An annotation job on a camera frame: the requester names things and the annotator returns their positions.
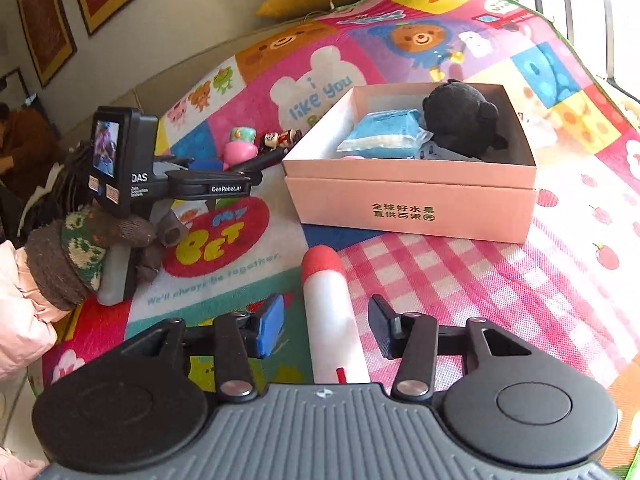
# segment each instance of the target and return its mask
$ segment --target red cap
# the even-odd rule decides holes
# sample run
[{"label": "red cap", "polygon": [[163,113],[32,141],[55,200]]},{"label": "red cap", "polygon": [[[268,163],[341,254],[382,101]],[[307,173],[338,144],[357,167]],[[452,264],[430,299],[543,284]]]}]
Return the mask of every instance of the red cap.
[{"label": "red cap", "polygon": [[302,268],[300,269],[302,284],[305,284],[309,276],[321,270],[335,270],[344,276],[344,267],[340,256],[326,245],[311,247],[302,257]]}]

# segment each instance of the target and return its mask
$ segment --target colorful play mat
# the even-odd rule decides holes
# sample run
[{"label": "colorful play mat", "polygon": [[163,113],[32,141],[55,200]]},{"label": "colorful play mat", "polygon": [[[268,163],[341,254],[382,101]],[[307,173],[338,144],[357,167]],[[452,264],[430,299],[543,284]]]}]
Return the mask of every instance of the colorful play mat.
[{"label": "colorful play mat", "polygon": [[[235,126],[306,132],[353,86],[446,78],[504,85],[522,119],[540,168],[523,246],[300,225],[271,168],[250,198],[211,212],[176,203],[188,240],[130,304],[80,306],[32,367],[34,389],[159,319],[207,324],[272,292],[286,328],[253,363],[258,386],[311,381],[300,261],[326,244],[346,267],[372,380],[389,386],[398,363],[369,331],[371,294],[442,324],[488,317],[609,388],[620,423],[604,465],[627,475],[640,440],[640,136],[545,18],[510,0],[364,0],[215,67],[162,118],[156,152],[216,157]],[[192,364],[212,389],[212,359]],[[453,358],[438,365],[439,389],[462,373]]]}]

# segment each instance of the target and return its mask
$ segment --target pink gingham pattern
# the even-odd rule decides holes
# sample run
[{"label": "pink gingham pattern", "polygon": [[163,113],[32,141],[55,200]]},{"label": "pink gingham pattern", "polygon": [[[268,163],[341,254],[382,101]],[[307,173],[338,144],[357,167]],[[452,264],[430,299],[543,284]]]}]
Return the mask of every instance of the pink gingham pattern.
[{"label": "pink gingham pattern", "polygon": [[[595,269],[534,218],[524,246],[411,234],[385,234],[340,252],[371,380],[389,387],[399,361],[382,358],[367,322],[372,294],[397,312],[440,324],[491,319],[609,386],[638,352],[636,322]],[[438,358],[436,389],[462,374],[459,358]]]}]

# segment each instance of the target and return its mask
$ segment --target pink box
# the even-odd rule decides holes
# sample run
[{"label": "pink box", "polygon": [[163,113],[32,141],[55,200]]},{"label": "pink box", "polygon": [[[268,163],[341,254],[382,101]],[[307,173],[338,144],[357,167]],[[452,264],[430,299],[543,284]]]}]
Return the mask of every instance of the pink box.
[{"label": "pink box", "polygon": [[417,108],[438,83],[355,87],[284,158],[300,221],[523,243],[538,192],[536,161],[501,85],[473,84],[500,111],[509,149],[494,162],[347,159],[335,150],[369,112]]}]

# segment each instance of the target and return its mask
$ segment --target black device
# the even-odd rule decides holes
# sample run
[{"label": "black device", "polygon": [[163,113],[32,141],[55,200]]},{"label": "black device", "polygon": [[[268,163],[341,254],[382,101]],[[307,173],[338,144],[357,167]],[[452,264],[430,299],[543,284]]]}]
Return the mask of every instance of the black device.
[{"label": "black device", "polygon": [[[137,214],[157,224],[174,200],[241,198],[262,181],[260,171],[189,170],[192,159],[155,156],[158,118],[137,108],[99,107],[94,114],[89,188],[117,218]],[[113,305],[133,297],[140,251],[111,248],[105,257],[98,301]]]},{"label": "black device", "polygon": [[[594,461],[617,419],[597,382],[485,319],[439,326],[374,296],[369,324],[381,352],[402,357],[389,396],[373,383],[258,395],[247,357],[259,317],[225,314],[196,333],[161,322],[37,399],[33,427],[52,461],[41,478],[613,478]],[[186,356],[202,354],[215,394],[185,375]],[[464,364],[444,392],[433,391],[438,355]]]}]

